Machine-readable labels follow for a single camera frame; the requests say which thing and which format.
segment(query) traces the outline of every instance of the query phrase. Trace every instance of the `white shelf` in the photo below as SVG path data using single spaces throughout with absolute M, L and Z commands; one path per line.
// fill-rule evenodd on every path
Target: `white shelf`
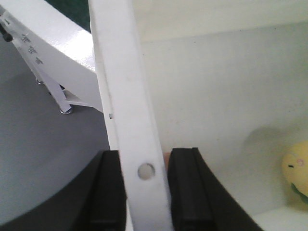
M 308 205 L 300 202 L 253 216 L 266 231 L 306 231 Z
M 135 0 L 143 41 L 308 21 L 307 0 Z

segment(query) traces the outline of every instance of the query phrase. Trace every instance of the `smiley face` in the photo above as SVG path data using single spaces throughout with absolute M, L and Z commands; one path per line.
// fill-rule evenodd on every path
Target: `smiley face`
M 308 196 L 308 141 L 293 145 L 282 159 L 282 171 L 290 185 Z

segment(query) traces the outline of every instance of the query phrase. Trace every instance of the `gray surface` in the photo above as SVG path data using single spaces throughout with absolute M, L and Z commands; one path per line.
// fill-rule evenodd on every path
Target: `gray surface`
M 60 114 L 12 44 L 1 41 L 0 50 L 2 224 L 54 195 L 109 145 L 100 112 Z

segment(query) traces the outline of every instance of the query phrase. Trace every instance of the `white wall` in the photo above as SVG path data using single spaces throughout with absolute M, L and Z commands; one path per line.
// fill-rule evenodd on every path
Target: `white wall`
M 298 198 L 281 157 L 308 140 L 307 44 L 305 23 L 142 46 L 163 150 L 199 147 L 250 214 Z

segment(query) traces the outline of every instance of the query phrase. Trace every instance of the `metal leg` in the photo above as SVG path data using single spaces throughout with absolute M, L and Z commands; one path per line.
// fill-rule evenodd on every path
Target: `metal leg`
M 69 103 L 65 102 L 66 96 L 61 89 L 61 86 L 54 81 L 49 75 L 42 71 L 36 63 L 31 61 L 29 57 L 22 51 L 19 51 L 31 71 L 36 77 L 36 82 L 38 84 L 44 84 L 53 98 L 56 100 L 57 104 L 60 107 L 60 112 L 64 115 L 70 114 L 72 112 L 72 107 Z
M 63 115 L 71 114 L 72 111 L 73 111 L 72 108 L 71 108 L 71 109 L 68 109 L 68 111 L 66 111 L 66 112 L 62 111 L 62 109 L 60 108 L 60 112 L 61 112 Z
M 43 80 L 39 80 L 38 78 L 36 78 L 35 81 L 37 82 L 37 84 L 40 84 L 40 85 L 45 84 Z
M 72 112 L 72 107 L 65 101 L 66 96 L 62 91 L 61 86 L 45 72 L 43 72 L 38 68 L 36 69 L 40 78 L 42 79 L 42 81 L 45 83 L 45 86 L 49 90 L 50 94 L 53 96 L 54 100 L 56 100 L 57 104 L 59 105 L 60 112 L 64 115 L 70 114 Z

